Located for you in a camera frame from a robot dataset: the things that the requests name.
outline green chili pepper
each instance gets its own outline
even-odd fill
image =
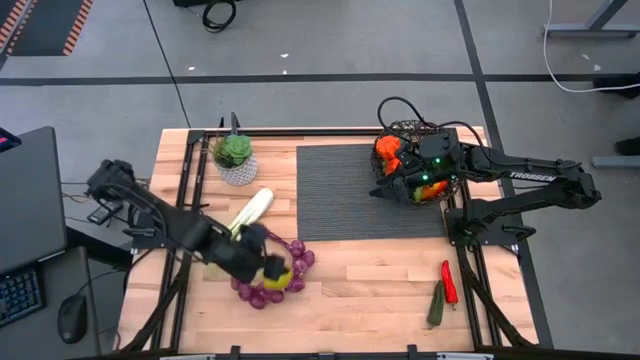
[[[429,330],[440,325],[442,322],[442,312],[444,311],[444,283],[438,281],[436,288],[433,290],[433,298],[431,299],[431,307],[427,316]]]

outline white cable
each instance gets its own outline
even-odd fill
[[[556,79],[555,75],[553,75],[553,72],[551,71],[551,66],[549,66],[549,60],[547,59],[547,37],[549,33],[549,25],[551,25],[552,16],[553,16],[553,0],[549,0],[549,19],[547,20],[547,26],[544,27],[544,40],[542,43],[542,54],[544,55],[544,63],[545,65],[547,65],[547,71],[549,72],[549,75],[551,75],[553,82],[555,82],[560,89],[570,93],[589,93],[589,92],[596,92],[596,91],[602,91],[602,90],[626,90],[626,89],[640,87],[640,84],[633,84],[633,85],[627,85],[627,86],[575,90],[575,89],[569,89],[562,86],[562,84],[558,82],[558,79]]]

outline keyboard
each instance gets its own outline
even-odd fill
[[[0,327],[45,307],[37,266],[0,276]]]

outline white pot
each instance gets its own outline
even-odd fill
[[[258,161],[256,160],[255,155],[251,154],[251,156],[245,160],[240,166],[236,166],[234,168],[225,168],[213,160],[213,163],[218,168],[218,172],[224,181],[231,185],[242,186],[247,185],[258,174]]]

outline red chili pepper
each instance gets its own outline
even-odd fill
[[[456,286],[453,284],[453,279],[451,278],[449,260],[445,260],[442,263],[442,281],[444,282],[444,295],[447,304],[451,304],[453,310],[455,310],[456,304],[458,303],[458,294],[456,293]]]

